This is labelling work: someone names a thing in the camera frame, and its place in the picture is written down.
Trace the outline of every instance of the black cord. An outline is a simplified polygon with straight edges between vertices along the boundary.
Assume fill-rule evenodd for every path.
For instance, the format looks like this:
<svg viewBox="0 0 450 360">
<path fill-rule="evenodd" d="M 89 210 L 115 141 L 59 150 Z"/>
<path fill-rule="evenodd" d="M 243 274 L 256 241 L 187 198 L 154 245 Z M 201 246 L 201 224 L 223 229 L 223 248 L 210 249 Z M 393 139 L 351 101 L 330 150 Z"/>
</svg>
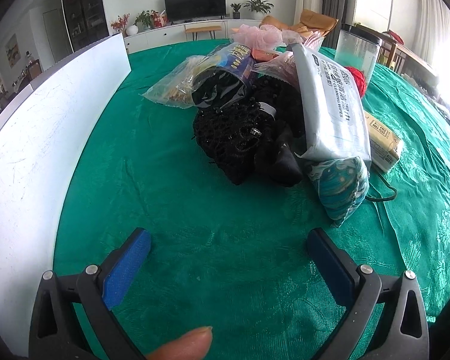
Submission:
<svg viewBox="0 0 450 360">
<path fill-rule="evenodd" d="M 380 177 L 383 181 L 383 183 L 387 186 L 387 188 L 389 188 L 389 190 L 392 190 L 394 192 L 394 194 L 392 196 L 388 196 L 386 198 L 373 198 L 371 196 L 365 196 L 365 199 L 367 199 L 369 202 L 390 202 L 391 200 L 395 199 L 397 197 L 397 189 L 392 187 L 387 180 L 385 180 L 380 172 L 380 170 L 374 165 L 372 164 L 375 169 L 377 170 L 377 175 L 378 177 Z"/>
</svg>

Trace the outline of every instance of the white vase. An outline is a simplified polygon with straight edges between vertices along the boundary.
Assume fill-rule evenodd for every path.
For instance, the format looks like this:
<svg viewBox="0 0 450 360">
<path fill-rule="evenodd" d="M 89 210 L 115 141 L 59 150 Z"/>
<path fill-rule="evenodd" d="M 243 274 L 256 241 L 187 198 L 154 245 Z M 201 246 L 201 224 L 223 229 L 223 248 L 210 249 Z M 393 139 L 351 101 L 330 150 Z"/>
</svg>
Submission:
<svg viewBox="0 0 450 360">
<path fill-rule="evenodd" d="M 265 14 L 263 12 L 252 11 L 252 18 L 253 18 L 253 20 L 260 20 L 260 21 L 262 21 L 264 17 L 265 17 Z"/>
<path fill-rule="evenodd" d="M 127 28 L 127 35 L 132 36 L 138 33 L 138 27 L 135 24 L 132 24 Z"/>
</svg>

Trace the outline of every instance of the table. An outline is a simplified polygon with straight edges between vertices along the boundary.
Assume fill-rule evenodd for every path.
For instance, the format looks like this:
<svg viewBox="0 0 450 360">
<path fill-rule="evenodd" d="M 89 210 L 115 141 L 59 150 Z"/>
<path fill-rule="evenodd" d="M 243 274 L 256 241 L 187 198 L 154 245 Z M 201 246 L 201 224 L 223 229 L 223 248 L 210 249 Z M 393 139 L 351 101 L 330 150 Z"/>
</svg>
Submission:
<svg viewBox="0 0 450 360">
<path fill-rule="evenodd" d="M 149 257 L 114 313 L 143 353 L 198 326 L 214 327 L 208 360 L 309 359 L 342 317 L 303 249 L 323 227 L 358 263 L 380 274 L 412 269 L 433 321 L 450 297 L 450 127 L 412 86 L 377 65 L 364 108 L 405 142 L 385 177 L 392 202 L 365 201 L 332 228 L 308 181 L 280 187 L 253 176 L 232 185 L 192 140 L 196 109 L 140 95 L 186 57 L 228 40 L 136 52 L 103 111 L 68 188 L 56 238 L 59 275 L 96 263 L 135 227 L 152 235 Z M 323 48 L 329 57 L 334 51 Z M 388 195 L 372 171 L 370 194 Z M 86 316 L 84 333 L 97 355 Z M 363 352 L 372 316 L 355 351 Z"/>
<path fill-rule="evenodd" d="M 221 31 L 223 28 L 222 26 L 209 26 L 209 27 L 194 27 L 194 28 L 187 28 L 185 30 L 186 34 L 191 33 L 192 39 L 195 41 L 198 39 L 198 33 L 199 32 L 209 32 L 210 33 L 210 39 L 215 39 L 215 31 Z"/>
<path fill-rule="evenodd" d="M 416 55 L 413 51 L 406 48 L 403 44 L 397 42 L 395 39 L 393 39 L 381 32 L 372 30 L 372 28 L 368 28 L 368 27 L 362 26 L 360 24 L 357 24 L 356 26 L 364 31 L 370 32 L 371 34 L 379 37 L 385 43 L 387 43 L 387 45 L 389 45 L 390 50 L 384 46 L 382 46 L 382 49 L 380 50 L 380 54 L 384 54 L 386 51 L 388 52 L 388 57 L 385 62 L 385 66 L 387 66 L 388 68 L 397 72 L 403 59 L 402 59 L 402 57 L 399 57 L 399 59 L 397 61 L 395 61 L 395 60 L 397 59 L 397 55 L 399 55 L 400 53 L 403 53 L 406 56 L 408 56 L 409 58 L 413 59 L 418 64 L 420 64 L 420 66 L 424 67 L 433 76 L 437 77 L 437 73 L 432 69 L 432 67 L 427 62 L 425 62 L 422 58 L 420 58 L 418 55 Z M 392 63 L 394 61 L 395 61 L 395 66 L 394 66 L 394 68 L 392 68 Z"/>
</svg>

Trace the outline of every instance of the tv stand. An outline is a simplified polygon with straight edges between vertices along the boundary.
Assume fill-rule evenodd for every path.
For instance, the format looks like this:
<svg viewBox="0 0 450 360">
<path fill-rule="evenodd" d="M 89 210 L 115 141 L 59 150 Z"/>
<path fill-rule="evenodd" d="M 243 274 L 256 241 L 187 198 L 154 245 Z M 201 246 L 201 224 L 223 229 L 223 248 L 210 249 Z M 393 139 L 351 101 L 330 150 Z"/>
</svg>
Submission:
<svg viewBox="0 0 450 360">
<path fill-rule="evenodd" d="M 125 37 L 125 47 L 128 49 L 128 53 L 132 54 L 137 51 L 165 46 L 167 44 L 181 43 L 186 42 L 187 40 L 192 42 L 193 40 L 196 40 L 197 37 L 191 35 L 191 33 L 197 32 L 202 33 L 202 36 L 199 36 L 199 38 L 208 38 L 206 35 L 207 32 L 211 32 L 211 37 L 213 38 L 213 32 L 215 31 L 217 39 L 228 39 L 229 36 L 234 33 L 234 29 L 239 28 L 243 24 L 258 27 L 260 25 L 260 20 L 215 19 L 195 20 L 193 23 L 181 22 L 180 24 L 174 22 L 165 27 L 153 28 Z"/>
</svg>

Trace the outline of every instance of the fingernail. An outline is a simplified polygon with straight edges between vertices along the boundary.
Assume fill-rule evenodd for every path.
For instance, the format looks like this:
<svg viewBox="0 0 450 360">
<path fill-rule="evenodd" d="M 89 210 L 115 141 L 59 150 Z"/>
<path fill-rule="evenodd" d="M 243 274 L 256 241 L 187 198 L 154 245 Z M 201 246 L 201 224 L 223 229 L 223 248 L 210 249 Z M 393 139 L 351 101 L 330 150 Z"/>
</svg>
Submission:
<svg viewBox="0 0 450 360">
<path fill-rule="evenodd" d="M 211 326 L 198 327 L 196 329 L 190 330 L 190 332 L 185 333 L 180 338 L 190 337 L 191 335 L 196 335 L 196 334 L 205 333 L 205 332 L 209 332 L 209 331 L 210 332 L 212 331 L 212 327 Z"/>
</svg>

